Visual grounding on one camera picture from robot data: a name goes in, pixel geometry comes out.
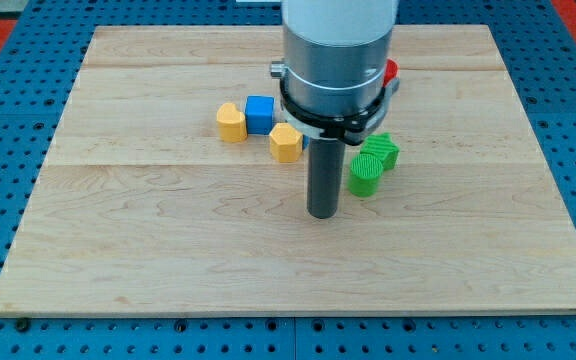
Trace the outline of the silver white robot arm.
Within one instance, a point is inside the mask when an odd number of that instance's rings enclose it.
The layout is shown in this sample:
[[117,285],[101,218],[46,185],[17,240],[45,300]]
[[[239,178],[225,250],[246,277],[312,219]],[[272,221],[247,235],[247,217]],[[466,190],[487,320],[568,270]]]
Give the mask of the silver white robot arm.
[[285,120],[311,139],[361,144],[399,81],[387,77],[398,0],[283,0],[279,81]]

